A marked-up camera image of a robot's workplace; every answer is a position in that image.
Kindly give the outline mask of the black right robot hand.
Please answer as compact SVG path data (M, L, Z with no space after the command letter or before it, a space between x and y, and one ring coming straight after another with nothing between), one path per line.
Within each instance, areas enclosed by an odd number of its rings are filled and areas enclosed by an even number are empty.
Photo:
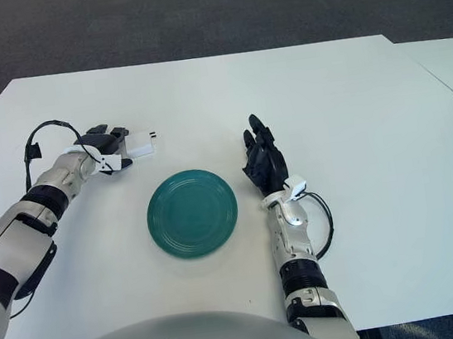
M288 178L286 161L275 145L271 129L255 114L248 116L251 129L243 132L247 163L243 172L264 197L282 191Z

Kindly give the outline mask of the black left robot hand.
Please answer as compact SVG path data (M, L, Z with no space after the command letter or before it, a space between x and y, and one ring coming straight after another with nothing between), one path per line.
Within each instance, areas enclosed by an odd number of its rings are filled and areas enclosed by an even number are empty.
M134 162L128 156L126 137L129 135L125 127L116 127L107 132L108 125L100 124L89 129L74 142L75 146L83 146L84 152L91 153L96 169L103 174L112 175L131 167Z

